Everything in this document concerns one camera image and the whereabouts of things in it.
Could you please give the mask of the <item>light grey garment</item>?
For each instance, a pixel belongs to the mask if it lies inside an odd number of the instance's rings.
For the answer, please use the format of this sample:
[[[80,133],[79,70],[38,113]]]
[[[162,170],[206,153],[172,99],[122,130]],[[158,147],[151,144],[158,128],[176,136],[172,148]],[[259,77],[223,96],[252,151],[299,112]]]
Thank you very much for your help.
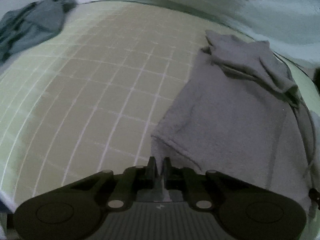
[[[151,154],[161,166],[216,170],[315,210],[319,188],[315,113],[288,66],[266,41],[245,42],[206,31],[186,85],[153,130]]]

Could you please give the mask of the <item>green grid cutting mat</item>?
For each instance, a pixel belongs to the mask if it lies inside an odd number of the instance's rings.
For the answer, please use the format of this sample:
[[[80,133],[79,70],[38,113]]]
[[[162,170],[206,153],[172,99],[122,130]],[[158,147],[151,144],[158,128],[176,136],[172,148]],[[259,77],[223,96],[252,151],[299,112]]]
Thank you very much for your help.
[[[31,197],[102,170],[145,165],[151,133],[189,79],[203,18],[130,2],[79,5],[56,37],[1,75],[1,200]]]

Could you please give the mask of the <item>dark blue-grey garment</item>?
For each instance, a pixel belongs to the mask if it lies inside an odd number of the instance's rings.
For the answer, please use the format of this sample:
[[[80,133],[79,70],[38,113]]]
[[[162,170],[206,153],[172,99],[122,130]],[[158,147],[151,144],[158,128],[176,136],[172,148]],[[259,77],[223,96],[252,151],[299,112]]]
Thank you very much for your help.
[[[1,19],[1,64],[12,55],[57,36],[76,0],[40,0]]]

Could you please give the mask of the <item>pale printed backdrop sheet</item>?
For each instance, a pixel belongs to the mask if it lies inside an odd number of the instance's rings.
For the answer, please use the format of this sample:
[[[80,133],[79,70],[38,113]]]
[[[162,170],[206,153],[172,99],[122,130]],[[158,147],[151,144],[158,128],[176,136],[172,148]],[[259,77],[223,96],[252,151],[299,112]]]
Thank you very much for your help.
[[[119,1],[147,3],[197,14],[255,40],[269,41],[274,51],[301,66],[319,66],[319,0]]]

